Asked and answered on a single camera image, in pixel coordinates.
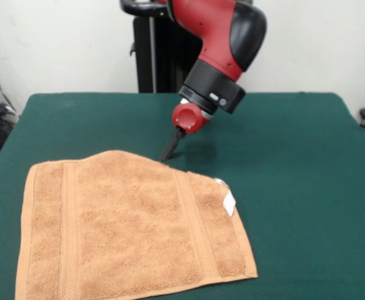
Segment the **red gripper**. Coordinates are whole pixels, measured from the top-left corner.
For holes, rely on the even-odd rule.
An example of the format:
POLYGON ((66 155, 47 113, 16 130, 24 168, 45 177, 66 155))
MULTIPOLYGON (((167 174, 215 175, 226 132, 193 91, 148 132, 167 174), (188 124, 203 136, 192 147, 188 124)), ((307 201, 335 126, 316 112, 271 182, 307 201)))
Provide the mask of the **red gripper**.
POLYGON ((209 123, 213 115, 203 111, 197 104, 181 102, 172 112, 172 122, 176 127, 171 142, 166 146, 160 156, 161 161, 171 157, 178 146, 178 143, 186 134, 198 132, 204 125, 209 123))

